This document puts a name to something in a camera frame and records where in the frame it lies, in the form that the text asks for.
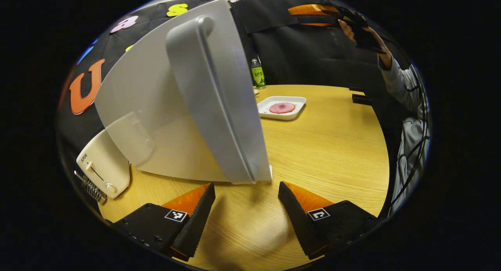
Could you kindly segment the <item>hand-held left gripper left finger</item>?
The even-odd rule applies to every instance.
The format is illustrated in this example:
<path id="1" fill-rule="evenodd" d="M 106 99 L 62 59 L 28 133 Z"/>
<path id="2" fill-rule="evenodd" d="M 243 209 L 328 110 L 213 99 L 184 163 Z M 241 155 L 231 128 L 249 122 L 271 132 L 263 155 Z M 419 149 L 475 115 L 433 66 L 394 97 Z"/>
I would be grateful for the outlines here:
<path id="1" fill-rule="evenodd" d="M 113 228 L 157 253 L 187 262 L 195 256 L 214 201 L 214 184 L 207 183 L 163 205 L 145 203 L 115 221 Z"/>

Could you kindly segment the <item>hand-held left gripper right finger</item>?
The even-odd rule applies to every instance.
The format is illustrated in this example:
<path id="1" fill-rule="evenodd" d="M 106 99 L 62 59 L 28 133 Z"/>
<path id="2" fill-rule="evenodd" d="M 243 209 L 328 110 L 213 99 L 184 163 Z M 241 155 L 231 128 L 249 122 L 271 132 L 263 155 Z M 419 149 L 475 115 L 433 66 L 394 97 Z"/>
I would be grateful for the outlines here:
<path id="1" fill-rule="evenodd" d="M 345 249 L 378 222 L 376 216 L 348 200 L 334 203 L 288 182 L 280 182 L 278 198 L 310 260 Z"/>

